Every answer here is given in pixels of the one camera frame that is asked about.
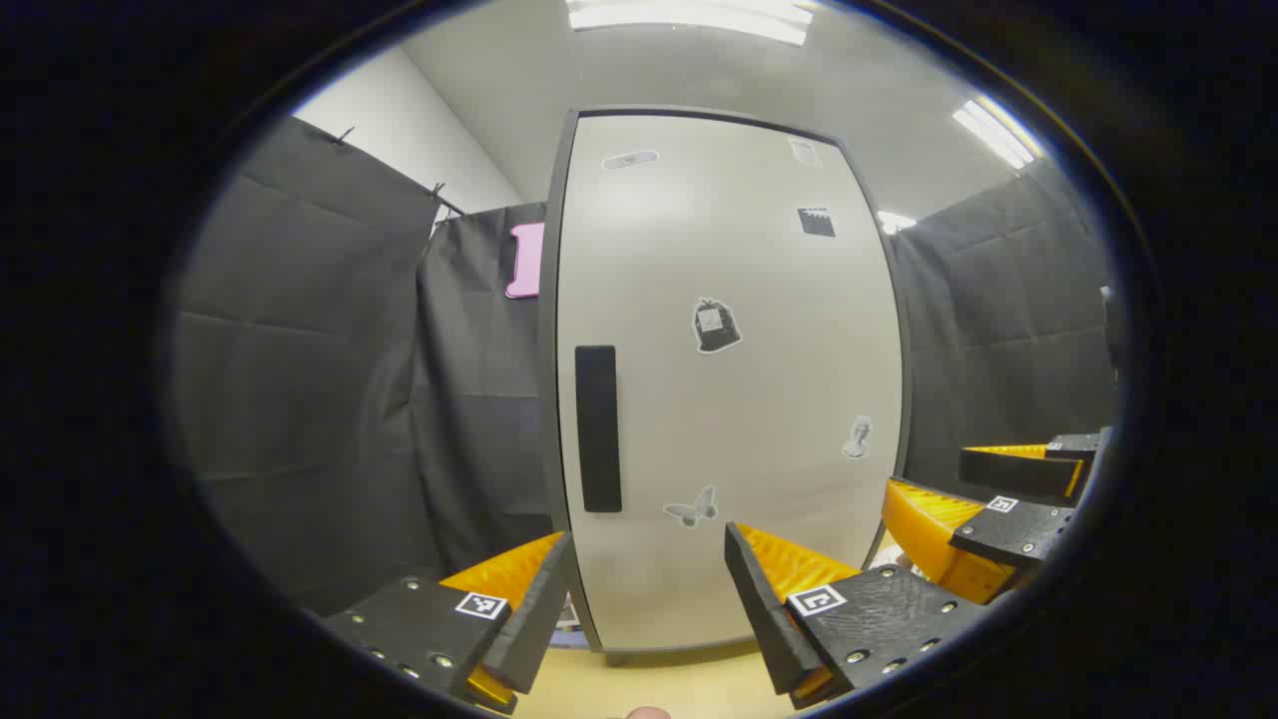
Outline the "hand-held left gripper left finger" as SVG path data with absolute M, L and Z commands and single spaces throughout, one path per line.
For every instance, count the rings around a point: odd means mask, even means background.
M 551 533 L 438 581 L 396 579 L 325 628 L 412 685 L 510 715 L 534 686 L 575 564 L 573 533 Z

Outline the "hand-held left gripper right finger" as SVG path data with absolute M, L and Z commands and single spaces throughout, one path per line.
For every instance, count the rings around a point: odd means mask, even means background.
M 748 524 L 726 524 L 723 559 L 773 690 L 796 710 L 866 693 L 987 616 L 897 564 L 855 570 Z

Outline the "black cabinet door handle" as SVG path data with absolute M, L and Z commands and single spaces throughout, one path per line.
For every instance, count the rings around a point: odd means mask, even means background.
M 621 513 L 616 351 L 580 346 L 574 361 L 583 506 L 592 513 Z

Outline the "black backdrop cloth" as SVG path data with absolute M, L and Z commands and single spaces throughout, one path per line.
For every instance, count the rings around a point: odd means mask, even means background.
M 504 295 L 543 202 L 435 222 L 426 186 L 288 119 L 215 204 L 179 296 L 173 398 L 190 473 L 284 596 L 346 609 L 551 531 L 537 301 Z M 962 492 L 958 448 L 1109 427 L 1109 286 L 1062 174 L 889 239 L 915 398 L 905 474 Z

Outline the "large ceiling light panel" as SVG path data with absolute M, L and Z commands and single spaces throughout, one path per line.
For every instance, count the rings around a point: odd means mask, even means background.
M 575 31 L 638 26 L 717 29 L 800 47 L 814 13 L 794 0 L 564 0 Z

